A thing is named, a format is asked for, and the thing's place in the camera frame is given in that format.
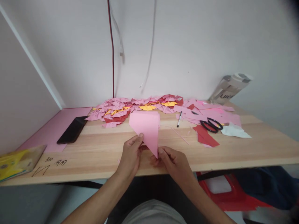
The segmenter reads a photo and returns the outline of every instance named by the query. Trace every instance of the red stool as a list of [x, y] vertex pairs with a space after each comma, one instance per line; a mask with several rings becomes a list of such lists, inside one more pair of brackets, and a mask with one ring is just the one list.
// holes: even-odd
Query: red stool
[[231, 191], [220, 194], [213, 194], [204, 180], [199, 181], [199, 185], [206, 194], [217, 204], [223, 211], [254, 211], [257, 207], [271, 207], [270, 205], [259, 201], [258, 199], [247, 195], [241, 188], [239, 182], [233, 174], [224, 175], [231, 186]]

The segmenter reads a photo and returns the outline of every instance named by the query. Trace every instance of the scissors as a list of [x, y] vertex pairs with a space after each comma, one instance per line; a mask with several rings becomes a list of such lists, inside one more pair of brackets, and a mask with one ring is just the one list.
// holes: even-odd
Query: scissors
[[[216, 125], [214, 125], [211, 121], [214, 121], [216, 124], [219, 125], [219, 127], [217, 127]], [[213, 132], [213, 133], [218, 133], [219, 130], [222, 130], [223, 129], [223, 126], [216, 120], [212, 119], [212, 118], [208, 118], [208, 121], [200, 121], [200, 124], [205, 128], [207, 129], [208, 131], [210, 132]]]

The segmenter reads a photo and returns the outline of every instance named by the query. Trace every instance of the red cable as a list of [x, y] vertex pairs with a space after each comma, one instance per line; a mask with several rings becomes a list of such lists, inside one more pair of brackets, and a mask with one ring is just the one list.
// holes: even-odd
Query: red cable
[[113, 98], [114, 98], [114, 45], [113, 45], [113, 37], [112, 37], [110, 2], [109, 2], [109, 0], [107, 0], [107, 3], [108, 3], [109, 26], [110, 26], [110, 35], [111, 35], [111, 43], [112, 43], [112, 86], [113, 86]]

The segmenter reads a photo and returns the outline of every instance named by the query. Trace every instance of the black pen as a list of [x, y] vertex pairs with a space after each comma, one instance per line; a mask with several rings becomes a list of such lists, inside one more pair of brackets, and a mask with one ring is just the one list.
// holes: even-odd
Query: black pen
[[178, 119], [178, 125], [177, 125], [177, 128], [179, 127], [179, 125], [180, 125], [180, 120], [181, 120], [181, 117], [182, 117], [182, 111], [181, 111], [181, 114], [180, 114], [180, 117], [179, 117], [179, 119]]

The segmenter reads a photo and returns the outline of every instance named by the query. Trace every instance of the person's leg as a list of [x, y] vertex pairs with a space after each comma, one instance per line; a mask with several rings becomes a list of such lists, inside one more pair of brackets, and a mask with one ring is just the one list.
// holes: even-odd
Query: person's leg
[[139, 204], [150, 200], [147, 177], [135, 177], [108, 216], [107, 224], [122, 223], [125, 217]]
[[187, 224], [207, 223], [204, 216], [183, 193], [170, 175], [156, 176], [157, 199], [169, 204], [184, 218]]

